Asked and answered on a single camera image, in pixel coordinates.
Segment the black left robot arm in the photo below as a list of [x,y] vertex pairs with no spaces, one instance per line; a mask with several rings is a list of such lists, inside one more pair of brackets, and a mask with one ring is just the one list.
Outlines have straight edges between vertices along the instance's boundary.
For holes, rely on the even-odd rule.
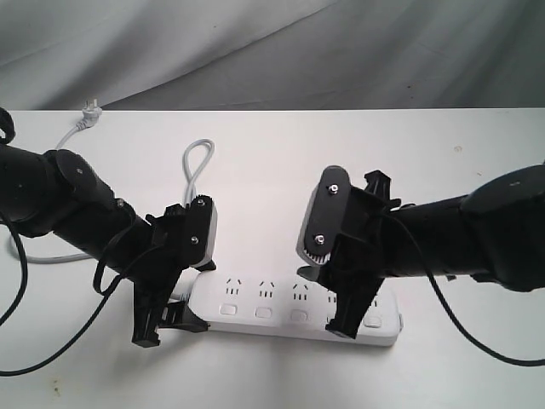
[[166,207],[162,216],[139,217],[80,155],[65,149],[33,153],[1,147],[1,211],[18,234],[53,233],[97,260],[93,287],[100,294],[105,268],[134,287],[133,343],[159,345],[158,329],[204,332],[208,323],[186,301],[170,296],[182,272],[215,270],[217,227],[213,199]]

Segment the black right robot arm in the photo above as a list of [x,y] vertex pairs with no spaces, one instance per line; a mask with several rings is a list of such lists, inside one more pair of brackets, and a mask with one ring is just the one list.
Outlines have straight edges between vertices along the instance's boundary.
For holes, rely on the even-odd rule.
[[467,275],[510,291],[544,286],[544,168],[515,170],[472,193],[405,204],[379,170],[364,187],[338,165],[313,189],[297,240],[300,277],[336,295],[326,329],[353,338],[383,282]]

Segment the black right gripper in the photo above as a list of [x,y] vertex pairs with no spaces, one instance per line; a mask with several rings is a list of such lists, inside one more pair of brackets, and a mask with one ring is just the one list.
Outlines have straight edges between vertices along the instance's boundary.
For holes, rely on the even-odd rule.
[[333,223],[333,246],[322,267],[303,266],[298,276],[318,281],[336,295],[334,318],[325,329],[339,337],[354,339],[364,315],[383,283],[386,267],[382,228],[384,215],[398,205],[391,199],[391,178],[379,170],[364,176],[363,189],[349,181],[341,186],[342,198],[328,209]]

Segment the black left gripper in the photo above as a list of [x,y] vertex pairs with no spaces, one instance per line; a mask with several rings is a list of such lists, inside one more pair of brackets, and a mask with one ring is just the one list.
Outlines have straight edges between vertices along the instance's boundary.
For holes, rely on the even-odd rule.
[[[188,302],[172,302],[170,296],[182,272],[189,268],[182,255],[186,207],[173,204],[162,216],[146,216],[151,236],[146,249],[131,264],[134,283],[134,330],[132,343],[158,346],[159,329],[205,332],[209,323],[198,317]],[[215,271],[210,260],[202,271]]]

